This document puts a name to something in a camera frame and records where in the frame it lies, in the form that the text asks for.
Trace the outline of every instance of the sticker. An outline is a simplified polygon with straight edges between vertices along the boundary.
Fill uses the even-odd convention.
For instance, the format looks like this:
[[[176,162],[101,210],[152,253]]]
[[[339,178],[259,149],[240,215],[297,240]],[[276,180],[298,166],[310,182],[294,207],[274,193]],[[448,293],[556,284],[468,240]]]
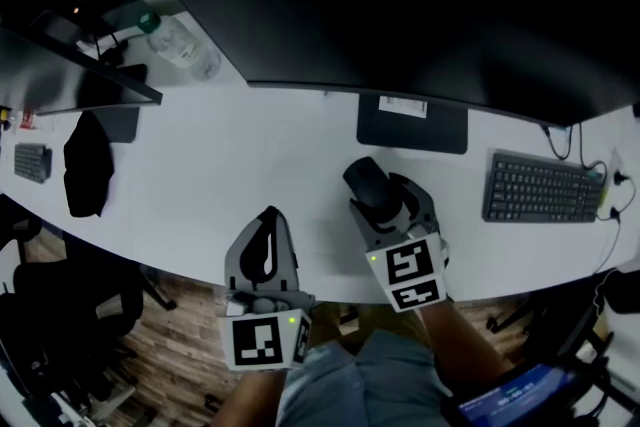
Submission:
[[[198,57],[200,57],[200,47],[201,44],[198,42],[189,42],[177,55],[174,54],[174,49],[158,52],[158,55],[165,58],[178,68],[188,68],[198,60]]]
[[[304,363],[304,355],[307,352],[307,342],[309,341],[309,330],[309,323],[304,317],[301,317],[298,342],[296,343],[296,352],[293,355],[293,361],[297,363]]]
[[[411,308],[421,304],[432,303],[440,299],[436,280],[432,279],[424,283],[418,283],[406,288],[392,290],[394,299],[399,309]]]
[[[427,118],[427,102],[421,102],[420,100],[381,96],[378,110],[415,116],[416,118]]]
[[[233,343],[236,365],[282,363],[278,317],[234,322]]]
[[[22,122],[20,128],[33,128],[33,113],[29,109],[25,109],[22,113]]]
[[[425,239],[387,250],[389,284],[395,285],[433,274],[431,255]]]

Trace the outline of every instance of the white desk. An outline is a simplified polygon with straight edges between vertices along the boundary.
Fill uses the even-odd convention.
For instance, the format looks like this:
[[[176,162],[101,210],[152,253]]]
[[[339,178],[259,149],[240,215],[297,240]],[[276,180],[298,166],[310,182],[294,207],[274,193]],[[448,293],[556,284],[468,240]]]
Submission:
[[[456,300],[525,292],[587,276],[611,247],[616,230],[611,222],[482,221],[492,149],[550,155],[535,124],[470,111],[469,150],[463,156],[363,146],[355,137],[355,95],[252,89],[226,60],[214,83],[195,85],[145,45],[132,40],[128,60],[149,65],[147,83],[162,91],[163,104],[141,110],[133,144],[114,145],[116,171],[102,217],[75,219],[68,212],[62,147],[78,115],[57,116],[53,133],[3,134],[0,188],[6,194],[97,246],[212,283],[224,283],[224,257],[240,230],[274,205],[289,221],[303,290],[318,299],[345,302],[384,301],[363,259],[364,244],[348,211],[350,191],[342,179],[347,166],[366,155],[433,196],[451,246],[446,280]],[[574,132],[570,160],[578,162]],[[626,171],[640,185],[639,136],[640,124],[630,108],[585,123],[585,160],[608,162],[617,146]],[[53,173],[44,185],[13,175],[17,140],[53,148]],[[618,189],[609,199],[621,205],[630,189]],[[636,255],[639,226],[640,200],[623,215],[620,239],[605,268]]]

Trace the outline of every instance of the water bottle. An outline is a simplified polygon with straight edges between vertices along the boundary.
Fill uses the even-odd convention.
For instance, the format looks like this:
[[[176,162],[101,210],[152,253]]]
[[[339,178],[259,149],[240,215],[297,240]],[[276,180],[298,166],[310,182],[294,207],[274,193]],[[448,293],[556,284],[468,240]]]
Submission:
[[[161,17],[151,11],[142,15],[138,27],[148,34],[151,50],[178,68],[186,69],[194,80],[208,82],[220,70],[220,53],[175,18]]]

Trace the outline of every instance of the keyboard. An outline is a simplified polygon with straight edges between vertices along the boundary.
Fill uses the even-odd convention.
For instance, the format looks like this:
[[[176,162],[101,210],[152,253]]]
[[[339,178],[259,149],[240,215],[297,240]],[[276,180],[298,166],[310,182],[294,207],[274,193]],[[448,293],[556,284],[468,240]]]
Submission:
[[[13,172],[36,183],[51,175],[51,150],[44,144],[16,144]]]
[[[579,165],[496,152],[482,217],[497,223],[591,223],[603,175]]]

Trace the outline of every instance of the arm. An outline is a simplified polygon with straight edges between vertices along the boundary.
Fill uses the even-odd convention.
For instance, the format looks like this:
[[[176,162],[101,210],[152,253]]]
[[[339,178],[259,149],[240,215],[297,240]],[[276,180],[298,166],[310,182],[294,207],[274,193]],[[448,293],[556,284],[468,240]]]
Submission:
[[[421,308],[420,314],[453,390],[487,386],[512,368],[449,301]]]
[[[211,427],[275,425],[286,375],[283,371],[244,374]]]

